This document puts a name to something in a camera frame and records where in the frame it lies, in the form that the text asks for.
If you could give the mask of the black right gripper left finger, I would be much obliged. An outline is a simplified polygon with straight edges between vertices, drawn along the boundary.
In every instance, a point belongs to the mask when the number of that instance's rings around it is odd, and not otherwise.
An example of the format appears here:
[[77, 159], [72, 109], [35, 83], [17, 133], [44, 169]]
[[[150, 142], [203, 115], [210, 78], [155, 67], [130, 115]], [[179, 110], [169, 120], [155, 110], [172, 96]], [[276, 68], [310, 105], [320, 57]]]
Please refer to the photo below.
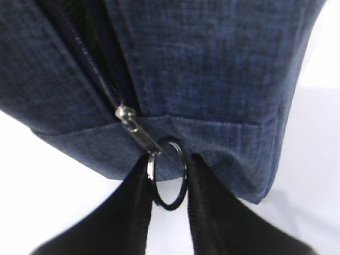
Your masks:
[[148, 158], [141, 156], [97, 209], [33, 254], [145, 254], [152, 209]]

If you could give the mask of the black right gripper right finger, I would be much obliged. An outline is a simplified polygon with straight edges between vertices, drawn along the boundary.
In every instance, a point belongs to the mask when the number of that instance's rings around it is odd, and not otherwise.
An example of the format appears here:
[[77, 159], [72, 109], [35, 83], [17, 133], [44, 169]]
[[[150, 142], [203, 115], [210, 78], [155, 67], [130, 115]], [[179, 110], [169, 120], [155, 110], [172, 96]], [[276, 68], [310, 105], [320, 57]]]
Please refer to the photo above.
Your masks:
[[208, 167], [192, 157], [188, 215], [195, 254], [336, 254], [337, 199], [317, 185], [277, 182], [259, 206], [240, 201]]

